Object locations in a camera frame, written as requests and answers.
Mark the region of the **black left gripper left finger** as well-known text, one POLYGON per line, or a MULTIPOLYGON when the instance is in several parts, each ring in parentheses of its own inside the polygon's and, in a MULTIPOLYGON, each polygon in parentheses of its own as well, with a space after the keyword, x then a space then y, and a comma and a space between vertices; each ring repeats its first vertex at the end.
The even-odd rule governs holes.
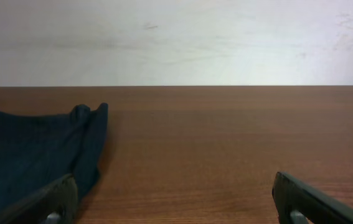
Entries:
POLYGON ((67 174, 0 213, 0 224, 72 223, 78 208, 78 189, 67 174))

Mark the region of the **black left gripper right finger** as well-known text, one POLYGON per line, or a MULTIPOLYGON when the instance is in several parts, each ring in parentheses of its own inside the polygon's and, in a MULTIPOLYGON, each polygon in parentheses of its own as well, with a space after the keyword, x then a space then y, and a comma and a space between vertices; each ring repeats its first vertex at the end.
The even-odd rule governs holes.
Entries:
POLYGON ((285 172, 277 172, 272 197, 280 224, 353 224, 353 208, 285 172))

